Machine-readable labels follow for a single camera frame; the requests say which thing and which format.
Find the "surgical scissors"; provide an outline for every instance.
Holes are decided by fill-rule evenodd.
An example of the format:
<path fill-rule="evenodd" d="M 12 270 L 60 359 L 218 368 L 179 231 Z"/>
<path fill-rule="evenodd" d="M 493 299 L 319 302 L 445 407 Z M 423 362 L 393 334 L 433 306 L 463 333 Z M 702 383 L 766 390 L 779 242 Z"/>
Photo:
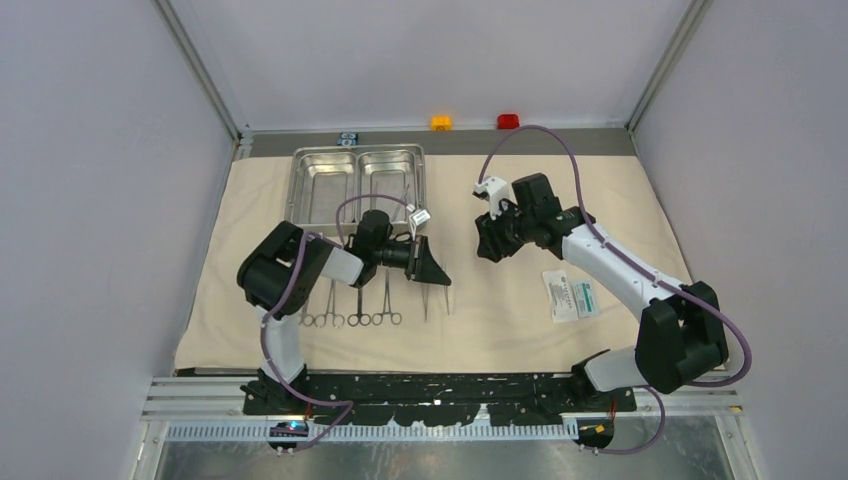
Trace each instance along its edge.
<path fill-rule="evenodd" d="M 362 313 L 362 288 L 359 287 L 356 289 L 356 313 L 351 313 L 347 317 L 347 324 L 351 327 L 356 327 L 362 325 L 363 327 L 371 325 L 371 315 L 367 313 Z"/>
<path fill-rule="evenodd" d="M 383 293 L 383 311 L 380 313 L 374 314 L 374 325 L 380 325 L 383 323 L 383 320 L 388 316 L 389 321 L 392 322 L 392 325 L 400 325 L 403 322 L 403 315 L 400 312 L 392 311 L 392 292 L 389 289 L 389 270 L 386 269 L 386 289 Z"/>

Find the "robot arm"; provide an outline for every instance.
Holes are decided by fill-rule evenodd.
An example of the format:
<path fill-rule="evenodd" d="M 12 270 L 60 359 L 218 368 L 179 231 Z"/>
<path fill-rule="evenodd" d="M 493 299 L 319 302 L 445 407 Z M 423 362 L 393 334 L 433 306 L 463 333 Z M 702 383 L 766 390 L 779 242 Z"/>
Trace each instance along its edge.
<path fill-rule="evenodd" d="M 245 259 L 236 276 L 245 298 L 257 309 L 261 328 L 265 329 L 268 356 L 280 370 L 283 380 L 291 384 L 304 372 L 300 352 L 299 311 L 306 303 L 318 277 L 361 288 L 368 283 L 378 265 L 404 270 L 407 279 L 421 283 L 450 285 L 451 279 L 439 267 L 430 253 L 427 237 L 410 235 L 400 240 L 392 237 L 389 216 L 379 210 L 363 214 L 356 234 L 348 245 L 336 248 L 321 239 L 308 241 L 300 258 L 301 269 L 293 277 L 293 266 L 303 235 L 300 227 L 281 222 Z M 288 299 L 274 315 L 264 321 L 294 282 Z M 268 361 L 262 372 L 276 378 Z"/>
<path fill-rule="evenodd" d="M 600 392 L 640 385 L 671 393 L 727 360 L 721 322 L 657 283 L 679 285 L 718 308 L 716 294 L 708 285 L 682 285 L 680 280 L 659 272 L 611 239 L 590 217 L 604 238 L 599 240 L 578 207 L 562 209 L 542 174 L 512 183 L 516 203 L 508 192 L 504 194 L 505 184 L 487 177 L 474 187 L 474 195 L 489 202 L 489 213 L 475 220 L 480 236 L 477 255 L 499 262 L 524 244 L 535 243 L 595 277 L 640 321 L 635 346 L 600 352 L 572 367 L 569 387 L 575 396 L 591 398 Z M 654 278 L 646 279 L 607 248 L 609 245 L 653 272 Z"/>

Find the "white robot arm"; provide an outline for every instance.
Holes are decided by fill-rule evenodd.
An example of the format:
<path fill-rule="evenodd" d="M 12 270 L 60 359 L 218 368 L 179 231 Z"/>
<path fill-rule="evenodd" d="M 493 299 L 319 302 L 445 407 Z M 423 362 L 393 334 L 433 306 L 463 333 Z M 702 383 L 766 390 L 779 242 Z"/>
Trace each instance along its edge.
<path fill-rule="evenodd" d="M 512 183 L 516 203 L 508 192 L 504 193 L 504 185 L 501 179 L 487 177 L 474 186 L 474 195 L 489 202 L 489 213 L 475 220 L 479 257 L 498 262 L 514 255 L 524 244 L 535 243 L 592 275 L 640 320 L 635 346 L 600 352 L 572 368 L 570 388 L 576 397 L 591 398 L 616 388 L 642 385 L 671 393 L 727 360 L 721 322 L 658 284 L 679 286 L 717 308 L 715 292 L 708 285 L 697 282 L 687 286 L 665 275 L 611 239 L 592 219 L 594 229 L 603 237 L 599 240 L 578 207 L 562 209 L 542 174 Z M 654 278 L 646 279 L 610 246 L 652 272 Z"/>

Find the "metal floor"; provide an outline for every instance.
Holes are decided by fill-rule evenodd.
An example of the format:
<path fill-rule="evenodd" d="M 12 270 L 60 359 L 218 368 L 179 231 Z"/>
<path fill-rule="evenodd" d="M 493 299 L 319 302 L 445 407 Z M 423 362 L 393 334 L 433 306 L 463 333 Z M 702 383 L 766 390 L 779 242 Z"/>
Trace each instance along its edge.
<path fill-rule="evenodd" d="M 644 443 L 655 417 L 616 419 L 611 447 Z M 732 479 L 714 417 L 669 417 L 662 438 L 639 455 L 579 452 L 570 441 L 324 443 L 277 457 L 263 442 L 165 442 L 157 479 Z"/>

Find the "forceps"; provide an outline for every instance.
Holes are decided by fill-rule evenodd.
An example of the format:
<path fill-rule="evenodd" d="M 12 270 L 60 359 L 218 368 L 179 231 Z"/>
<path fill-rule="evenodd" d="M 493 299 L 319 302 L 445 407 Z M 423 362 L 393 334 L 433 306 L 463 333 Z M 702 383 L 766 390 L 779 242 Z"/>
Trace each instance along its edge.
<path fill-rule="evenodd" d="M 356 290 L 356 313 L 351 313 L 347 317 L 347 324 L 351 327 L 356 327 L 362 325 L 363 327 L 371 325 L 371 315 L 367 313 L 362 313 L 362 288 L 359 287 Z"/>
<path fill-rule="evenodd" d="M 305 327 L 311 327 L 315 325 L 315 315 L 309 315 L 306 313 L 306 310 L 309 308 L 309 297 L 306 297 L 306 301 L 303 302 L 303 309 L 300 311 L 300 321 L 298 325 L 303 325 Z"/>
<path fill-rule="evenodd" d="M 306 300 L 306 303 L 303 304 L 303 315 L 300 317 L 300 324 L 304 327 L 318 327 L 323 328 L 324 325 L 327 325 L 327 315 L 326 314 L 318 314 L 311 315 L 306 313 L 306 309 L 309 307 L 309 299 Z"/>
<path fill-rule="evenodd" d="M 383 320 L 388 318 L 392 325 L 400 325 L 403 321 L 403 315 L 400 312 L 392 311 L 392 292 L 389 289 L 389 270 L 386 269 L 386 290 L 383 293 L 383 311 L 374 314 L 374 325 L 380 325 Z"/>
<path fill-rule="evenodd" d="M 323 327 L 327 324 L 327 320 L 330 321 L 331 325 L 336 328 L 344 325 L 344 315 L 336 313 L 336 281 L 333 280 L 330 282 L 330 295 L 327 296 L 327 311 L 318 317 L 322 317 L 324 319 L 324 323 L 321 324 Z"/>

